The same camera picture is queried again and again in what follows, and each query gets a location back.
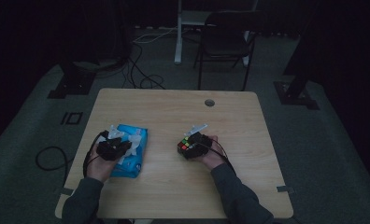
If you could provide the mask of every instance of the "sleeve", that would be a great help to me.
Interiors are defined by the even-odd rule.
[[[273,215],[259,204],[258,197],[243,185],[235,173],[224,163],[211,171],[221,196],[223,211],[234,224],[267,224]]]
[[[93,178],[81,179],[74,194],[65,201],[63,223],[90,223],[95,218],[103,186]]]

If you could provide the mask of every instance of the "hand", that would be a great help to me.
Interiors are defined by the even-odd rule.
[[[209,136],[209,138],[212,139],[211,148],[218,151],[221,155],[223,155],[222,148],[219,147],[218,144],[217,144],[218,136],[213,135],[213,136]],[[203,163],[208,168],[208,170],[210,170],[210,171],[212,169],[214,169],[215,167],[225,163],[225,161],[223,160],[223,158],[221,156],[219,156],[217,153],[215,153],[211,150],[209,150],[206,155],[196,157],[196,158],[194,158],[194,160],[195,161],[200,161],[201,163]]]
[[[115,161],[106,161],[97,154],[96,150],[97,145],[92,148],[86,176],[104,183],[109,179],[113,168],[120,158]]]

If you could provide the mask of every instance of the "round hole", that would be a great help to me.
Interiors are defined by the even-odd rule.
[[[211,99],[208,99],[208,100],[205,100],[205,105],[211,107],[215,105],[215,102]]]

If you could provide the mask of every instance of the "dark background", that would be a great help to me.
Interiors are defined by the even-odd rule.
[[[119,2],[0,1],[0,134],[61,53],[91,63],[120,58],[122,50],[111,46],[126,42],[126,36],[102,40],[122,26],[177,25],[176,1],[123,1],[124,10]],[[190,0],[184,8],[215,10],[225,4]],[[231,4],[243,8],[253,2]],[[370,173],[370,1],[261,0],[257,9],[268,13],[270,35],[301,36],[284,75],[323,86]]]

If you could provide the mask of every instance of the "chair back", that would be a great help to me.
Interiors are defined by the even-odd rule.
[[[266,21],[262,11],[216,11],[205,21],[205,26],[217,26],[226,30],[263,32]]]

